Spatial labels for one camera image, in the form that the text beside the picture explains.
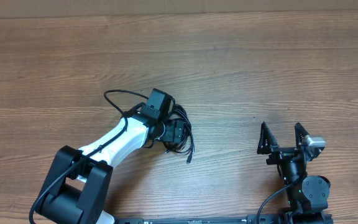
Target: wooden surface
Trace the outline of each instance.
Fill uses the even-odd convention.
[[[160,144],[132,153],[113,172],[108,212],[256,213],[282,187],[256,154],[260,124],[292,146],[300,121],[327,142],[308,173],[331,181],[328,213],[358,223],[358,11],[0,20],[0,223],[27,222],[62,146],[117,124],[103,98],[115,88],[174,96],[193,123],[196,155],[186,165]],[[141,100],[111,98],[125,110]]]
[[[358,9],[358,0],[0,0],[0,19]]]

